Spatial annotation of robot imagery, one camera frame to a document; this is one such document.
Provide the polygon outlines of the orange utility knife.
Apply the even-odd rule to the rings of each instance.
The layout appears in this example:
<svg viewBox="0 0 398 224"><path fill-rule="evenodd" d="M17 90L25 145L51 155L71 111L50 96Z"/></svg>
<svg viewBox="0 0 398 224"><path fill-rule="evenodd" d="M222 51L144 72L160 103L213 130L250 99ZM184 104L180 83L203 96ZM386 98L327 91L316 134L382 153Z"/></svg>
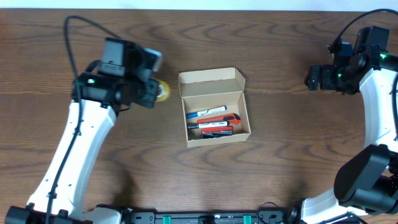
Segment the orange utility knife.
<svg viewBox="0 0 398 224"><path fill-rule="evenodd" d="M241 118L236 113L230 113L230 114L225 114L225 115L221 115L221 116L215 116L212 118L198 119L197 124L214 123L214 122L222 122L222 121L228 121L230 124L240 124Z"/></svg>

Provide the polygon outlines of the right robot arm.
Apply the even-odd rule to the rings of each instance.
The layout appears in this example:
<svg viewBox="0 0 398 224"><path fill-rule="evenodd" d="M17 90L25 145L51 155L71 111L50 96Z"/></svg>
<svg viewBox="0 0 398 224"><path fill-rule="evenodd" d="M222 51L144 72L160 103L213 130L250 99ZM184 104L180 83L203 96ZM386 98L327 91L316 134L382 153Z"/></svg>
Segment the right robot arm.
<svg viewBox="0 0 398 224"><path fill-rule="evenodd" d="M364 149L343 165L331 189L302 201L293 223L362 223L365 215L397 213L397 57L387 51L389 30L362 28L356 43L329 46L331 65L313 65L310 91L360 93Z"/></svg>

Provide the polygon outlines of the blue whiteboard marker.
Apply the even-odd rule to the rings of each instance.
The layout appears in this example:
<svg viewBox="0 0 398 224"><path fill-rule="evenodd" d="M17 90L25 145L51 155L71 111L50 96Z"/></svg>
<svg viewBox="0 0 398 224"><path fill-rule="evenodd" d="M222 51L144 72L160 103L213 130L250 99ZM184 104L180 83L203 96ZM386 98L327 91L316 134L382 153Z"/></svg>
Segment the blue whiteboard marker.
<svg viewBox="0 0 398 224"><path fill-rule="evenodd" d="M214 114L214 113L220 113L223 111L227 110L227 106L220 106L217 108L212 108L212 109L207 109L207 110L201 110L201 111L197 111L197 112L193 112L193 113L188 113L186 114L186 118L190 119L190 118L196 118L199 116L205 116L208 114Z"/></svg>

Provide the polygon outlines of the black whiteboard marker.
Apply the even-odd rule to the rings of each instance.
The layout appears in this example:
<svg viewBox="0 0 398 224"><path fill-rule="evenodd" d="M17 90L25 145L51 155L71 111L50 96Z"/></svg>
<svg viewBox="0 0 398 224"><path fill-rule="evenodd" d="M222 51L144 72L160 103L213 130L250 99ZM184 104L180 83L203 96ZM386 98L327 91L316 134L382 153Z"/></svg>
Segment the black whiteboard marker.
<svg viewBox="0 0 398 224"><path fill-rule="evenodd" d="M217 127L225 127L225 126L229 126L229 121L193 124L193 125L188 125L187 129L217 128Z"/></svg>

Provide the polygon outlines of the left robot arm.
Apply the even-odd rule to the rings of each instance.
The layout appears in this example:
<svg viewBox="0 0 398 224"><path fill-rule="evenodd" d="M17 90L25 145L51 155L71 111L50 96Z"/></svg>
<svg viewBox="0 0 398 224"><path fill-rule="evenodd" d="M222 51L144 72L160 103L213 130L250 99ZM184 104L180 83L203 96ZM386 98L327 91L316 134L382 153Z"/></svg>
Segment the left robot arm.
<svg viewBox="0 0 398 224"><path fill-rule="evenodd" d="M6 223L126 223L129 209L83 209L99 150L118 114L135 103L153 108L159 95L152 78L162 54L126 40L107 38L103 56L72 85L67 125L49 169L25 207L11 206Z"/></svg>

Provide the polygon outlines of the orange and black stapler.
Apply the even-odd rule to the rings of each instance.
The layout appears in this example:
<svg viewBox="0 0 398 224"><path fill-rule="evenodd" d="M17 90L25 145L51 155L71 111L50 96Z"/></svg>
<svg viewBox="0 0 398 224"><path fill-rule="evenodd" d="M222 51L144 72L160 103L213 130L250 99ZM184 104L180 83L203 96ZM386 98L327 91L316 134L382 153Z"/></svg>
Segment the orange and black stapler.
<svg viewBox="0 0 398 224"><path fill-rule="evenodd" d="M220 138L224 136L231 136L233 133L232 126L214 127L214 128L203 128L201 129L202 138Z"/></svg>

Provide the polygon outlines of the yellow clear tape roll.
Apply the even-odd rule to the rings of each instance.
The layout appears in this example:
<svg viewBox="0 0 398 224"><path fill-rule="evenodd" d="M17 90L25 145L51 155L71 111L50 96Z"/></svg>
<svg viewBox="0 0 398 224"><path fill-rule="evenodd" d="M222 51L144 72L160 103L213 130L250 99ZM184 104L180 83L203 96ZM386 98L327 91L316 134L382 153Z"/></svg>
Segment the yellow clear tape roll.
<svg viewBox="0 0 398 224"><path fill-rule="evenodd" d="M169 98L170 96L170 86L167 82L158 80L159 86L158 86L158 94L156 98L156 102L161 102L165 101Z"/></svg>

